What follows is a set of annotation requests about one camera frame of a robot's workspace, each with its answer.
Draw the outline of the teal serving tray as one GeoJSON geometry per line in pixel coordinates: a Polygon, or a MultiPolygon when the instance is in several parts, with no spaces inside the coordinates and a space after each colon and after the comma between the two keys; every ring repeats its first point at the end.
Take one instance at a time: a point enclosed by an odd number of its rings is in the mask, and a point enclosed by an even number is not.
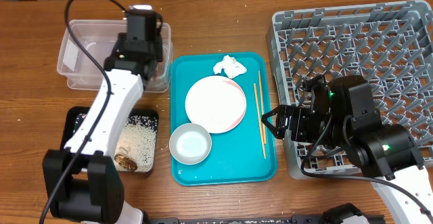
{"type": "MultiPolygon", "coordinates": [[[[275,139],[267,133],[261,144],[256,104],[270,111],[267,71],[263,58],[254,52],[232,53],[247,69],[234,79],[246,94],[246,115],[240,125],[227,133],[212,135],[210,155],[194,165],[172,161],[173,178],[181,185],[214,185],[266,181],[277,170],[275,139]]],[[[185,99],[194,82],[212,74],[222,54],[186,55],[177,58],[170,69],[170,129],[187,123],[185,99]]]]}

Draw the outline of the pink round plate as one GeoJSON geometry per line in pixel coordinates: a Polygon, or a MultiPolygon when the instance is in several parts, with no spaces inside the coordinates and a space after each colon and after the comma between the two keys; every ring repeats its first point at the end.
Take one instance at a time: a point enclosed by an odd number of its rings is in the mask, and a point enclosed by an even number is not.
{"type": "Polygon", "coordinates": [[[246,95],[232,79],[207,76],[187,92],[185,111],[188,119],[209,133],[226,133],[240,124],[247,108],[246,95]]]}

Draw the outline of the clear plastic bin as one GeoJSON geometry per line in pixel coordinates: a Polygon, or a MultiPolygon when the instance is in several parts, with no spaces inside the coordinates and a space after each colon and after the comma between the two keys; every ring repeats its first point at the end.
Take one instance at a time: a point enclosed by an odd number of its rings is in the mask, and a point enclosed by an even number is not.
{"type": "MultiPolygon", "coordinates": [[[[127,31],[125,20],[72,20],[71,29],[81,45],[100,65],[111,54],[120,32],[127,31]]],[[[163,93],[170,83],[170,66],[173,62],[173,43],[170,25],[164,23],[161,30],[163,61],[156,74],[148,82],[148,93],[163,93]]],[[[66,30],[58,55],[57,72],[67,78],[71,89],[97,91],[103,76],[93,62],[76,45],[66,30]]]]}

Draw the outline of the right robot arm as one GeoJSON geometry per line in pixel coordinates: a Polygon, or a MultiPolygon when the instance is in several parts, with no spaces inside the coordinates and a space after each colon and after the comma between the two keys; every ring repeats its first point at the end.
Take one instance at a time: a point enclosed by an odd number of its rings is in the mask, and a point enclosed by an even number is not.
{"type": "Polygon", "coordinates": [[[302,159],[303,175],[320,179],[368,181],[396,223],[432,222],[432,186],[424,158],[410,132],[400,124],[385,125],[375,107],[371,86],[360,75],[326,81],[318,75],[304,81],[311,94],[308,107],[279,105],[262,115],[270,133],[298,143],[338,148],[362,172],[360,176],[308,172],[313,157],[302,159]]]}

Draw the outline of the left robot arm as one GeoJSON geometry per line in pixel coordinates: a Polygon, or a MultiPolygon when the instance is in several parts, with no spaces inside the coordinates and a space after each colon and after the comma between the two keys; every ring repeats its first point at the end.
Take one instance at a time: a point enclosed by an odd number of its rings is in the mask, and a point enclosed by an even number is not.
{"type": "Polygon", "coordinates": [[[103,82],[84,121],[62,150],[43,159],[47,203],[41,213],[79,223],[147,223],[147,214],[124,199],[113,157],[134,105],[162,57],[162,16],[151,9],[126,11],[109,57],[98,68],[103,82]]]}

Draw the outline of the brown food scrap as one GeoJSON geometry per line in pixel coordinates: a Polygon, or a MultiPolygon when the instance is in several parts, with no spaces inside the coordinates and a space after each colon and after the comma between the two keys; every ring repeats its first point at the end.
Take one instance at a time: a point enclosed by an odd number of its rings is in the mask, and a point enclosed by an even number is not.
{"type": "Polygon", "coordinates": [[[137,170],[137,164],[122,154],[116,154],[114,161],[124,170],[134,172],[137,170]]]}

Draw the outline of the grey dishwasher rack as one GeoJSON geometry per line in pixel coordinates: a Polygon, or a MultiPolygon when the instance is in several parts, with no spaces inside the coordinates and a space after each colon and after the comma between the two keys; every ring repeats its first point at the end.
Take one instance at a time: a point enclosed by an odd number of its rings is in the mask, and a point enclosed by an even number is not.
{"type": "MultiPolygon", "coordinates": [[[[277,12],[267,49],[279,105],[311,104],[304,80],[326,81],[360,75],[371,86],[385,125],[403,125],[412,134],[425,166],[432,165],[432,9],[425,1],[328,7],[277,12]]],[[[288,172],[351,175],[361,172],[338,148],[283,139],[288,172]]]]}

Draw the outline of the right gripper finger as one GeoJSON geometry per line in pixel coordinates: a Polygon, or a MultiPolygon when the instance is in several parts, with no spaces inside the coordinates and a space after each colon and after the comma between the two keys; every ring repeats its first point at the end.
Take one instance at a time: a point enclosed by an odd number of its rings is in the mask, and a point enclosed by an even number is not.
{"type": "Polygon", "coordinates": [[[276,121],[278,121],[281,118],[281,106],[277,106],[276,108],[272,109],[269,112],[264,113],[261,116],[261,122],[265,126],[273,125],[269,120],[273,117],[276,118],[276,121]]]}
{"type": "Polygon", "coordinates": [[[281,126],[281,125],[270,125],[267,126],[268,130],[271,132],[271,134],[274,136],[274,138],[276,139],[283,139],[286,135],[286,131],[288,130],[287,126],[281,126]]]}

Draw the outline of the crumpled white napkin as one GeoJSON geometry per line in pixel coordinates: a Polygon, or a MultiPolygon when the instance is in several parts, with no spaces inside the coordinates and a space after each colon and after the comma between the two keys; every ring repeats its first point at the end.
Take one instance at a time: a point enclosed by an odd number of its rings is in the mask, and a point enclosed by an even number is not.
{"type": "Polygon", "coordinates": [[[247,68],[238,62],[234,57],[225,55],[220,62],[217,62],[213,67],[214,74],[222,74],[223,72],[229,79],[245,74],[247,68]]]}

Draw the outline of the left wooden chopstick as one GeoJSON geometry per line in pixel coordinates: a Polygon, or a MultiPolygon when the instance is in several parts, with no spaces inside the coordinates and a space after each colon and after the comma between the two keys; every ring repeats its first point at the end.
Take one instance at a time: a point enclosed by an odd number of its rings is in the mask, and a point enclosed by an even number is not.
{"type": "Polygon", "coordinates": [[[267,155],[266,155],[266,151],[265,151],[265,142],[264,142],[263,128],[262,128],[262,123],[261,123],[261,118],[260,118],[260,106],[258,103],[258,93],[257,93],[256,83],[253,83],[253,87],[254,87],[254,98],[255,98],[255,104],[256,104],[256,113],[257,113],[257,118],[258,118],[258,127],[259,127],[259,132],[260,132],[261,148],[263,151],[263,158],[266,160],[267,155]]]}

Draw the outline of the small grey bowl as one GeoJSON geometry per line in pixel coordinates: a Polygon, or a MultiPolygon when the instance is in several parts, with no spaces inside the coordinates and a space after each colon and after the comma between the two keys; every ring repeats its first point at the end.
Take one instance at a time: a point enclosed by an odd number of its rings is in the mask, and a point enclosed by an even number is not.
{"type": "Polygon", "coordinates": [[[177,162],[193,165],[207,158],[212,148],[212,139],[204,127],[186,123],[172,132],[168,146],[177,162]]]}

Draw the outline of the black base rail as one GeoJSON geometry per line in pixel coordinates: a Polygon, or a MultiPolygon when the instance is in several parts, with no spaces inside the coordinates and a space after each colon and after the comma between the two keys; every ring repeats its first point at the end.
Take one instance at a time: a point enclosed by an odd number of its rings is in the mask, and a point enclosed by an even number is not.
{"type": "Polygon", "coordinates": [[[366,215],[352,203],[333,207],[321,214],[291,217],[228,218],[228,219],[149,219],[151,224],[386,224],[384,215],[366,215]]]}

